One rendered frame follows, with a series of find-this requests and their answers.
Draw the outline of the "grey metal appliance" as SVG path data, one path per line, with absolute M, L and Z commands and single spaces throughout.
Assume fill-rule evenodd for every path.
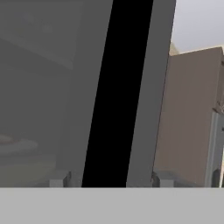
M 220 186 L 223 149 L 224 115 L 213 112 L 206 161 L 205 187 Z

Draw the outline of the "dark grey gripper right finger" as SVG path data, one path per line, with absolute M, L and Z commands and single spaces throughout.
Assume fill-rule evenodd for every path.
M 185 180 L 171 171 L 154 171 L 152 173 L 153 187 L 200 187 L 200 185 Z

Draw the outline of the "brown cupboard run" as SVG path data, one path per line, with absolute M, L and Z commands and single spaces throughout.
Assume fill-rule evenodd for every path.
M 171 56 L 154 172 L 174 172 L 205 187 L 213 112 L 224 116 L 223 50 L 214 47 Z

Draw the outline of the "grey glass microwave door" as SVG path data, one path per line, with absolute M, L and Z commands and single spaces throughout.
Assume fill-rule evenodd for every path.
M 81 183 L 113 0 L 0 0 L 0 187 Z

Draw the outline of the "grey microwave oven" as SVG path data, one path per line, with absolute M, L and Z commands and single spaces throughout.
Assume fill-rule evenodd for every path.
M 113 0 L 82 180 L 147 187 L 176 0 Z

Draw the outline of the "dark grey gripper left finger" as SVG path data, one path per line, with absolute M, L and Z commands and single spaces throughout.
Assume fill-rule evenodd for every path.
M 37 183 L 36 187 L 69 187 L 71 180 L 70 171 L 54 171 L 44 180 Z

